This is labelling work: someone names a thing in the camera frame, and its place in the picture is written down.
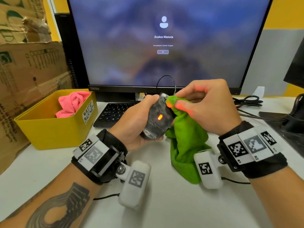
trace computer mouse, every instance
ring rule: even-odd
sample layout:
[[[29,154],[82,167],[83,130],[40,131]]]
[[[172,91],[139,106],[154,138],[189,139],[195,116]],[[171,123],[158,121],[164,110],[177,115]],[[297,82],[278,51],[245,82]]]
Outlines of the computer mouse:
[[[169,95],[161,93],[158,101],[150,108],[148,122],[141,132],[141,136],[146,140],[161,138],[171,126],[175,113],[166,105]]]

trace ok button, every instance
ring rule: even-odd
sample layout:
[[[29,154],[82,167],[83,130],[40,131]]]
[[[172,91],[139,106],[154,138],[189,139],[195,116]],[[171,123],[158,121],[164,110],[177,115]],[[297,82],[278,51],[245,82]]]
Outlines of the ok button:
[[[158,50],[157,54],[169,54],[169,50]]]

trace gray wall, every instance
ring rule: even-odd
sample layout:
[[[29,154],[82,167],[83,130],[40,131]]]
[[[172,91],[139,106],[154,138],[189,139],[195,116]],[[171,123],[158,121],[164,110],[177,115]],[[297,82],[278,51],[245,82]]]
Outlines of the gray wall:
[[[264,86],[265,95],[283,95],[288,85],[283,79],[303,37],[304,30],[264,29],[241,94],[250,95]]]

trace user icon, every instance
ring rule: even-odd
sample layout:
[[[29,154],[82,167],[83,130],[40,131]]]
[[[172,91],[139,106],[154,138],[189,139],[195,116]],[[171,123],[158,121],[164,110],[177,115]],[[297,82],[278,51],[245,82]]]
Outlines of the user icon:
[[[168,23],[166,23],[167,17],[163,16],[161,21],[162,21],[162,23],[160,23],[159,26],[162,27],[163,29],[167,28],[169,25]]]

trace yellow bin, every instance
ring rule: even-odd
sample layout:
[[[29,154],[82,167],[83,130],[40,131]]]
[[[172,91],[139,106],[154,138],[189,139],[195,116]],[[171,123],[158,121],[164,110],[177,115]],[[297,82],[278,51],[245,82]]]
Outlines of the yellow bin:
[[[73,116],[55,116],[62,110],[58,98],[76,91],[89,90],[58,90],[15,118],[17,125],[36,149],[74,147],[86,139],[98,113],[94,92],[91,92]]]

